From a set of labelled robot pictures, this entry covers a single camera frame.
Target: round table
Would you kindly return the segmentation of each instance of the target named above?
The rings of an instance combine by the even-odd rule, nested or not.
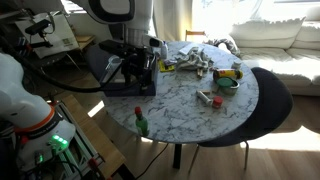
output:
[[[190,42],[168,42],[167,59],[183,57],[178,51]],[[214,67],[230,69],[238,58],[214,46],[198,44],[214,61]],[[256,107],[259,89],[257,81],[244,63],[243,78],[234,96],[213,93],[223,98],[220,109],[205,106],[196,95],[197,90],[211,90],[215,85],[212,72],[204,72],[199,79],[196,71],[179,70],[158,73],[157,94],[135,97],[103,97],[109,115],[121,126],[137,132],[134,108],[140,106],[148,120],[146,138],[175,144],[199,143],[223,136],[246,121]]]

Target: white pillow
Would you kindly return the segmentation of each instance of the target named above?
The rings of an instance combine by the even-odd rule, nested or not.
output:
[[[230,35],[239,47],[274,47],[288,49],[294,42],[303,18],[282,21],[250,20],[233,25]]]
[[[304,22],[292,47],[320,50],[320,21]]]

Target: white container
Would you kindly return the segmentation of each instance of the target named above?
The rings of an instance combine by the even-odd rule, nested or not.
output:
[[[197,96],[207,105],[210,106],[212,104],[212,100],[209,99],[206,95],[204,95],[201,91],[197,91]]]
[[[231,66],[231,69],[240,70],[242,61],[241,60],[235,60]]]
[[[163,41],[163,46],[161,47],[160,58],[162,60],[165,60],[165,59],[167,59],[167,56],[168,56],[168,46],[167,46],[167,43],[165,41]]]
[[[122,60],[118,56],[111,56],[109,58],[109,64],[106,67],[104,74],[102,75],[102,79],[100,80],[100,83],[107,82],[107,80],[111,77],[111,75],[115,72],[117,67],[121,64]],[[113,79],[110,82],[122,82],[124,81],[124,77],[121,74],[121,68],[118,70],[117,74],[113,77]]]

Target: cloth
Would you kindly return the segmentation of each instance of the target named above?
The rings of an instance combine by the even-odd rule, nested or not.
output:
[[[191,51],[188,55],[178,59],[177,68],[186,70],[208,69],[209,64],[212,63],[212,59],[203,51]]]

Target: wall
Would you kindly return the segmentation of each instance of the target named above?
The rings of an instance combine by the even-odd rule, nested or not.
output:
[[[94,35],[96,43],[111,39],[108,25],[96,22],[86,13],[71,14],[67,20],[75,28],[77,35]]]

